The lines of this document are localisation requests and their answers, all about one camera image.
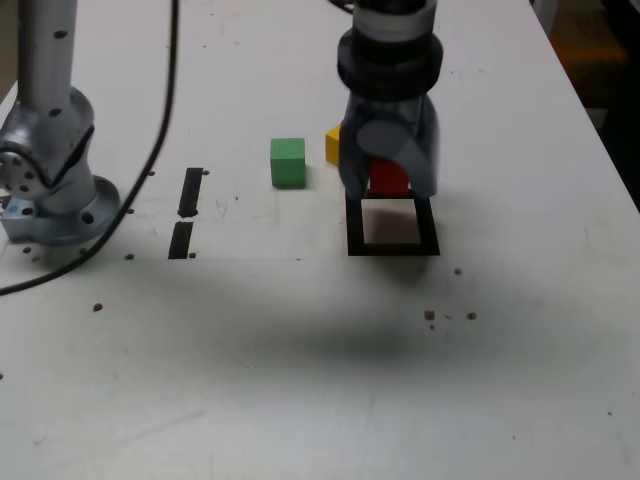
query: table surface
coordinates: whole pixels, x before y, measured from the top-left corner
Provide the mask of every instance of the table surface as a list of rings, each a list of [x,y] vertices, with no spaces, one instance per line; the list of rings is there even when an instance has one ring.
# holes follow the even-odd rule
[[[80,2],[90,161],[121,192],[159,124],[168,3]],[[346,255],[324,134],[350,17],[184,0],[135,214],[89,265],[0,300],[1,476],[638,478],[640,220],[528,3],[439,4],[442,255],[419,260]],[[307,190],[272,189],[275,137],[307,139]],[[187,167],[211,172],[197,258],[169,261]],[[32,248],[3,247],[0,283],[77,255]]]

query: yellow cube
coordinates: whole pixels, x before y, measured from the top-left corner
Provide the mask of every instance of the yellow cube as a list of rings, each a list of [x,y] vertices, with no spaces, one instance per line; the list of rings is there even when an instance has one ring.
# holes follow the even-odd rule
[[[340,165],[340,125],[327,133],[326,155],[327,162]]]

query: red cube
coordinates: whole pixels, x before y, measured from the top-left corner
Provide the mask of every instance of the red cube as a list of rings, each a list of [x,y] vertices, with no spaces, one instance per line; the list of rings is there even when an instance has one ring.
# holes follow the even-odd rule
[[[374,194],[408,195],[409,176],[400,165],[376,159],[369,169],[369,190]]]

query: floor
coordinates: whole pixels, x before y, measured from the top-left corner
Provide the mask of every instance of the floor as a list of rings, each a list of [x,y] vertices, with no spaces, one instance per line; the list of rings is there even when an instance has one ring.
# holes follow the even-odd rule
[[[16,81],[18,0],[0,0],[0,99]]]

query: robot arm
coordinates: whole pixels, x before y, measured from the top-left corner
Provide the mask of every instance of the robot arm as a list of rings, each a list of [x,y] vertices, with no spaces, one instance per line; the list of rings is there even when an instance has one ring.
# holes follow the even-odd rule
[[[407,172],[415,195],[436,193],[438,123],[427,92],[442,45],[433,35],[436,0],[356,0],[353,29],[340,40],[338,73],[351,90],[340,132],[340,177],[365,195],[375,158]]]
[[[13,242],[80,243],[102,233],[116,188],[87,164],[94,115],[71,86],[77,0],[20,0],[18,96],[0,129],[2,224]]]

